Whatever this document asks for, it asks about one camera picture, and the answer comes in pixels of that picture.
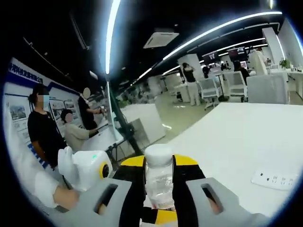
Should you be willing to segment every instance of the white pants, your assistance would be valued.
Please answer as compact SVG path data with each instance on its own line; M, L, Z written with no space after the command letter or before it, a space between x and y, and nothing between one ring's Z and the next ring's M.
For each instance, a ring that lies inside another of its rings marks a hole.
M188 84L190 104L194 105L196 103L197 105L200 105L198 84L196 82L188 82L187 84Z

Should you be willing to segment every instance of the white sleeve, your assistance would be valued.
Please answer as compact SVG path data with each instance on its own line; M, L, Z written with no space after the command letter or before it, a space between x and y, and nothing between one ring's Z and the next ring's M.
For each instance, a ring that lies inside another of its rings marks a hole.
M36 196L45 206L56 207L53 194L59 182L42 168L32 151L18 136L6 106L3 118L9 156L21 186Z

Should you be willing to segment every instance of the potted plant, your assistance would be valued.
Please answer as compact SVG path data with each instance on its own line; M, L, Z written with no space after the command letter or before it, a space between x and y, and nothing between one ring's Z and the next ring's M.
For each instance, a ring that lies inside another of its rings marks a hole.
M282 59L280 61L280 66L282 67L282 69L289 69L290 68L290 61L287 59Z

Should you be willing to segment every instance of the person in white clothes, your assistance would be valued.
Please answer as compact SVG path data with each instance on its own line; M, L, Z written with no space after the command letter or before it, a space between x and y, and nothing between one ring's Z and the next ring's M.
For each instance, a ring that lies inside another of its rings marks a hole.
M83 143L91 136L94 136L98 133L97 129L81 129L77 125L73 124L73 116L71 110L64 109L61 112L61 119L66 126L64 131L64 138L74 152L81 150Z
M256 51L255 49L251 49L249 55L249 61L251 66L256 71L256 75L267 75L266 69L266 58L260 51Z
M72 209L78 202L78 193L61 186L43 169L32 151L18 136L8 105L5 106L3 120L5 142L23 192L31 203L57 226L70 226L54 208L60 205L68 210Z
M183 66L183 74L188 84L190 104L195 105L196 103L196 105L200 105L201 103L200 103L198 84L193 74L195 69L187 63L183 63L182 66Z

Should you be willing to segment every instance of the office floor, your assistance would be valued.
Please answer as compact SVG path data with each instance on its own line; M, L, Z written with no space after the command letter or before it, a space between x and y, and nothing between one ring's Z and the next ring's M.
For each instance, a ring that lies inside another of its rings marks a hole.
M287 84L290 104L303 105L303 100L295 92L294 80L290 78ZM232 97L229 102L241 102L241 100L240 98ZM155 104L166 130L166 136L155 143L169 142L212 110L210 107L205 111L205 103L200 106L191 106L190 103L177 102L176 97L170 96L168 92L158 96Z

